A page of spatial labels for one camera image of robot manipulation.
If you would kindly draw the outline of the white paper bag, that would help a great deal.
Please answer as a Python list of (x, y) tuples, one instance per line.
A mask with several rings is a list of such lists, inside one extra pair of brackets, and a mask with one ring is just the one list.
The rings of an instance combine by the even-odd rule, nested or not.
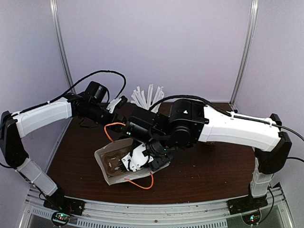
[(108, 133), (110, 127), (123, 130), (126, 124), (114, 122), (104, 126), (110, 143), (94, 153), (104, 180), (109, 186), (128, 182), (143, 190), (151, 189), (153, 174), (167, 167), (170, 159), (153, 154), (151, 146), (132, 139), (129, 132), (125, 138), (114, 140)]

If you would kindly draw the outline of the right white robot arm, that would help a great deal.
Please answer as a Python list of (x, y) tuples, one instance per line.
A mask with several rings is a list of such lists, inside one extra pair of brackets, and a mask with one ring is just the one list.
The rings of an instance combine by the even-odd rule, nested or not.
[(250, 210), (261, 203), (274, 174), (285, 165), (292, 146), (275, 114), (269, 118), (256, 118), (218, 111), (209, 104), (189, 99), (176, 100), (168, 116), (135, 108), (124, 132), (140, 143), (122, 159), (122, 166), (133, 172), (144, 167), (156, 171), (170, 161), (170, 151), (185, 149), (198, 142), (253, 147), (255, 169), (249, 195), (243, 201)]

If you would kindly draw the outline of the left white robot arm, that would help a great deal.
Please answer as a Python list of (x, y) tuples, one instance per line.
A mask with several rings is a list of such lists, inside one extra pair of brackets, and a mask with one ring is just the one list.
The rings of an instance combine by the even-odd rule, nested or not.
[(21, 173), (50, 197), (50, 204), (58, 211), (68, 207), (67, 198), (62, 196), (60, 187), (29, 157), (21, 140), (37, 129), (75, 116), (90, 119), (102, 126), (117, 122), (118, 115), (114, 111), (121, 108), (127, 98), (121, 96), (103, 106), (101, 102), (106, 93), (107, 89), (103, 85), (92, 81), (79, 94), (67, 93), (35, 108), (12, 114), (6, 111), (1, 115), (0, 149), (7, 168)]

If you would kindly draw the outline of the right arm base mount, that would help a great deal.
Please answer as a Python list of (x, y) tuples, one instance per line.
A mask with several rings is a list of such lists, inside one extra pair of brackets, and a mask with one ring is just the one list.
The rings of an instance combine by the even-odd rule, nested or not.
[(249, 195), (241, 198), (230, 199), (227, 201), (230, 215), (244, 213), (268, 205), (266, 197), (252, 198)]

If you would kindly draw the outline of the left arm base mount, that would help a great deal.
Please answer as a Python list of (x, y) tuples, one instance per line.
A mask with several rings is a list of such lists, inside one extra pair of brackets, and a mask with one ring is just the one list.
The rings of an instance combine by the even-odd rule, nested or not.
[(85, 208), (85, 202), (79, 199), (73, 199), (69, 197), (59, 196), (58, 198), (45, 195), (45, 200), (43, 206), (52, 210), (59, 212), (64, 212), (68, 215), (78, 215), (83, 214)]

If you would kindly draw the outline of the cardboard cup carrier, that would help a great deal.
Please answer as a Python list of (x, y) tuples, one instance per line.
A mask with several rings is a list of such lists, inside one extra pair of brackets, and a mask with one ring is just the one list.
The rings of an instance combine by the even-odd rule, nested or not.
[(101, 161), (108, 177), (119, 176), (127, 172), (122, 158), (129, 152), (125, 149), (107, 152), (101, 155)]

